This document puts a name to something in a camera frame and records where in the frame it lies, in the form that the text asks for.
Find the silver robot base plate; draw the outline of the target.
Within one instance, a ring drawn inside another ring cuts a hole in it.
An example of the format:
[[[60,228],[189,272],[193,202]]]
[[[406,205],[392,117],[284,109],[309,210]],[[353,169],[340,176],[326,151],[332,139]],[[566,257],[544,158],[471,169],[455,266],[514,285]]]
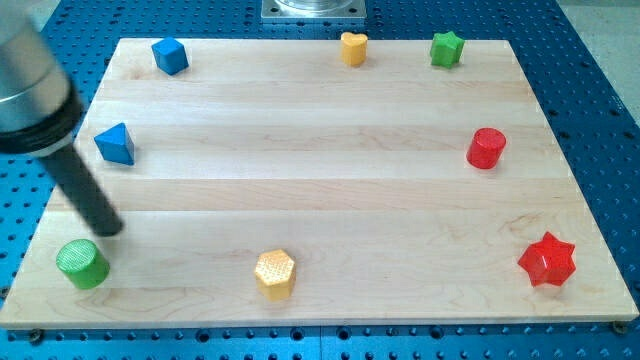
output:
[[[262,0],[261,17],[280,19],[364,19],[365,0]]]

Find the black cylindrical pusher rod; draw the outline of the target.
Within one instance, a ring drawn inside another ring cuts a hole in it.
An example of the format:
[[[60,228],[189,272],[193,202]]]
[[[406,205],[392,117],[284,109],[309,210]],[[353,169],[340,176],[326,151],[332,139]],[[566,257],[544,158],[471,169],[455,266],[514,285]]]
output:
[[[90,230],[102,237],[123,229],[123,222],[72,144],[39,158]]]

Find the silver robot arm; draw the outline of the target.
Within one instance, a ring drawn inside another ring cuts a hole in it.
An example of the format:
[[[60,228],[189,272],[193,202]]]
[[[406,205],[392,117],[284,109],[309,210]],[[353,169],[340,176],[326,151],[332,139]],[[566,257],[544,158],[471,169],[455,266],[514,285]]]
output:
[[[69,75],[15,5],[1,3],[1,152],[37,158],[98,236],[123,222],[73,145],[83,104]]]

